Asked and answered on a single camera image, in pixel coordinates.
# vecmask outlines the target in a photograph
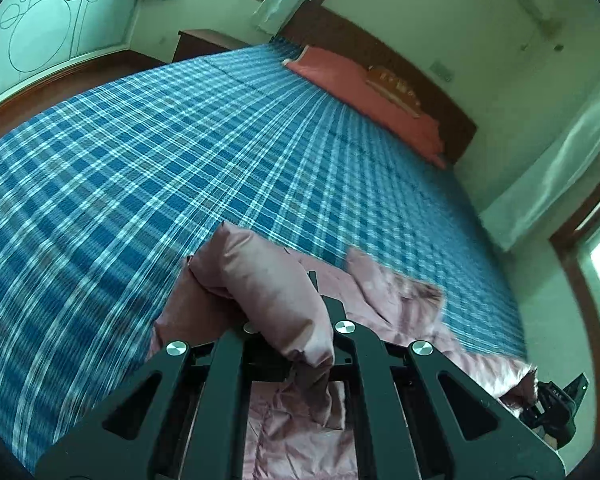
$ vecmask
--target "wall switch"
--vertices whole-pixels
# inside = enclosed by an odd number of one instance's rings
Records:
[[[446,83],[451,83],[456,76],[450,68],[443,65],[439,60],[434,61],[429,69]]]

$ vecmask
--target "nightstand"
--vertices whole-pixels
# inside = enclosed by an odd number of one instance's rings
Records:
[[[192,57],[220,54],[250,46],[248,43],[236,40],[231,36],[207,28],[181,30],[178,47],[173,55],[173,62],[191,59]]]

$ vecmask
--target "silver screw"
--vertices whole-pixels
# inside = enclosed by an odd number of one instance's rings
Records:
[[[416,341],[413,346],[413,351],[418,355],[431,355],[433,354],[433,346],[428,341]]]
[[[254,327],[254,325],[251,321],[248,321],[247,323],[245,323],[244,326],[242,327],[242,329],[247,334],[257,334],[258,333],[258,331],[256,330],[256,327]]]
[[[356,329],[355,323],[350,322],[348,319],[337,322],[335,326],[341,334],[350,334]]]
[[[182,341],[173,341],[167,345],[167,354],[182,355],[187,351],[187,344]]]

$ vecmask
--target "plaid bedspread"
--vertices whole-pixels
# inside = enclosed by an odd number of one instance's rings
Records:
[[[281,66],[273,43],[85,92],[0,140],[0,435],[40,454],[144,359],[178,261],[223,219],[443,287],[475,351],[518,310],[451,172]]]

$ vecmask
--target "brown headboard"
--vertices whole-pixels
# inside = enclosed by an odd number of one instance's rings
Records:
[[[315,2],[304,2],[280,36],[297,44],[331,50],[365,67],[384,66],[406,79],[416,91],[423,110],[440,122],[445,156],[452,164],[458,161],[474,138],[475,123],[416,66],[366,30],[329,9]]]

